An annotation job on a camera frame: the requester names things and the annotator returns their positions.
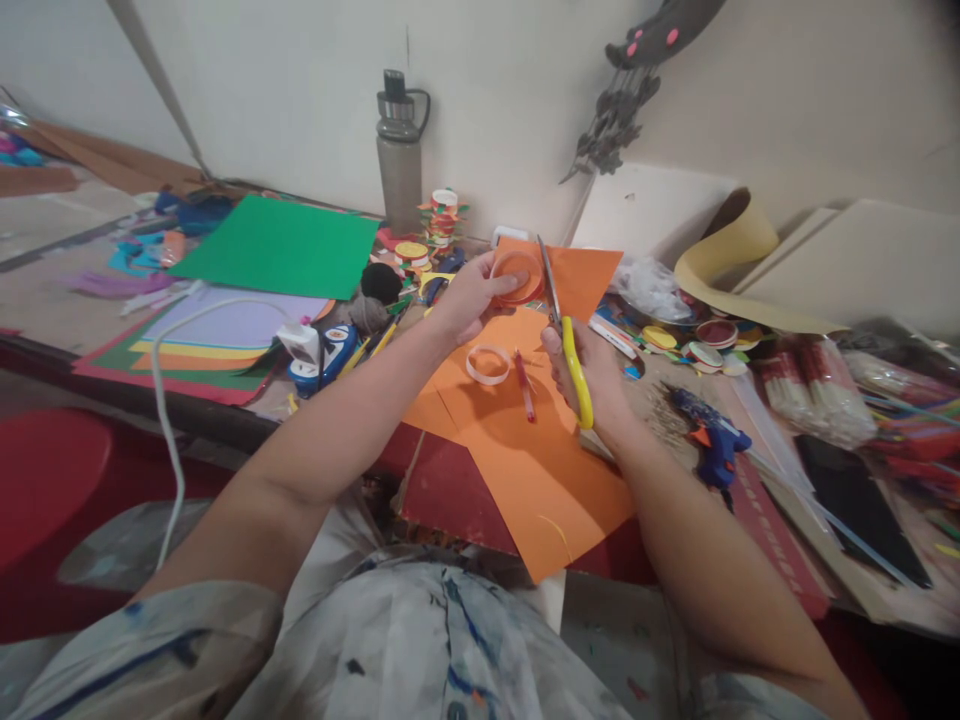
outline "purple paper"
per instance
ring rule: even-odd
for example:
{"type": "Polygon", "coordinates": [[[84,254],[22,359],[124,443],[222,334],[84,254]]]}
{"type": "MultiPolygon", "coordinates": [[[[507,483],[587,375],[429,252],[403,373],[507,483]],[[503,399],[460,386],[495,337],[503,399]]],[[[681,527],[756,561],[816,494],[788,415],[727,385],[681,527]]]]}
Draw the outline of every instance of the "purple paper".
{"type": "Polygon", "coordinates": [[[105,298],[125,298],[145,295],[170,287],[177,278],[166,273],[154,273],[142,279],[108,277],[93,272],[60,278],[60,282],[72,290],[105,298]]]}
{"type": "MultiPolygon", "coordinates": [[[[297,321],[303,315],[315,318],[330,302],[324,298],[280,295],[222,285],[208,285],[178,302],[144,334],[143,340],[152,342],[160,333],[185,317],[218,302],[235,298],[264,300],[279,306],[297,321]]],[[[187,323],[165,337],[163,342],[164,344],[262,350],[270,347],[273,337],[286,319],[286,315],[267,305],[235,303],[218,308],[187,323]]]]}

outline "water bottle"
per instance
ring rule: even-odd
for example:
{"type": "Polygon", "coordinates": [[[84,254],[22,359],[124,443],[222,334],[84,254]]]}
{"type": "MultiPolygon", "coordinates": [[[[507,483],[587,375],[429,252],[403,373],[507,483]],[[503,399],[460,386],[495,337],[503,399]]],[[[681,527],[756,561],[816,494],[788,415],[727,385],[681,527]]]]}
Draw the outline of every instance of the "water bottle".
{"type": "Polygon", "coordinates": [[[430,119],[430,95],[423,90],[407,90],[403,73],[383,71],[382,92],[377,93],[380,122],[377,123],[377,155],[387,223],[394,237],[419,232],[423,202],[423,178],[420,167],[420,138],[430,119]],[[423,122],[414,123],[411,95],[427,100],[423,122]]]}

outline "hand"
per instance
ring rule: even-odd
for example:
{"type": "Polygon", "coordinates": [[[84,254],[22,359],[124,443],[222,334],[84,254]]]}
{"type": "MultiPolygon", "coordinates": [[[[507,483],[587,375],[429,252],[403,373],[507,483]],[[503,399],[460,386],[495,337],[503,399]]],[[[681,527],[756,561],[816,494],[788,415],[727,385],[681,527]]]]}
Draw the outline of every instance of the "hand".
{"type": "MultiPolygon", "coordinates": [[[[614,358],[610,343],[576,319],[573,321],[573,334],[577,345],[577,356],[580,358],[580,365],[587,379],[590,401],[593,403],[594,427],[603,438],[608,429],[622,426],[627,422],[636,422],[636,416],[623,393],[620,367],[614,358]]],[[[540,333],[540,340],[550,356],[550,364],[553,366],[551,375],[557,384],[557,389],[563,393],[567,405],[579,415],[577,391],[573,386],[567,360],[563,355],[563,341],[560,335],[553,325],[548,325],[540,333]]]]}
{"type": "Polygon", "coordinates": [[[491,250],[464,265],[431,313],[430,319],[457,345],[473,340],[491,317],[513,314],[513,308],[491,303],[527,281],[526,272],[491,278],[493,256],[491,250]]]}

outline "wall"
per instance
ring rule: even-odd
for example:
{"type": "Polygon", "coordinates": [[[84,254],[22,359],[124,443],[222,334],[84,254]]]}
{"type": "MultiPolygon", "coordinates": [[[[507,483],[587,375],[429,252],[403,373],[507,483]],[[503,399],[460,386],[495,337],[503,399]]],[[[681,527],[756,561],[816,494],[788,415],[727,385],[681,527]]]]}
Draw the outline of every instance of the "wall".
{"type": "Polygon", "coordinates": [[[626,158],[736,177],[776,226],[857,197],[960,212],[949,6],[728,0],[664,65],[626,158]]]}
{"type": "Polygon", "coordinates": [[[0,5],[0,85],[25,112],[195,164],[106,2],[0,5]]]}
{"type": "MultiPolygon", "coordinates": [[[[112,4],[127,15],[129,2],[112,4]]],[[[557,182],[612,76],[603,47],[657,5],[133,0],[132,9],[217,175],[382,212],[376,93],[391,67],[434,98],[424,192],[460,191],[471,234],[508,224],[554,239],[586,187],[557,182]]]]}

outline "red pencil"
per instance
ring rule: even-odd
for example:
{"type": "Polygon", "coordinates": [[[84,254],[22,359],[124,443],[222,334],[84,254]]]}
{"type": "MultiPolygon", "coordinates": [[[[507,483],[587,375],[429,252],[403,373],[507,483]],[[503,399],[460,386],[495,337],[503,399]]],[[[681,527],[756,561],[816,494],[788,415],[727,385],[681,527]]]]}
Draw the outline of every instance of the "red pencil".
{"type": "Polygon", "coordinates": [[[523,366],[523,356],[520,354],[520,348],[516,348],[513,356],[517,364],[517,377],[520,378],[520,389],[523,391],[523,405],[527,409],[527,420],[535,423],[537,413],[533,409],[533,397],[530,395],[530,380],[527,378],[527,370],[523,366]]]}

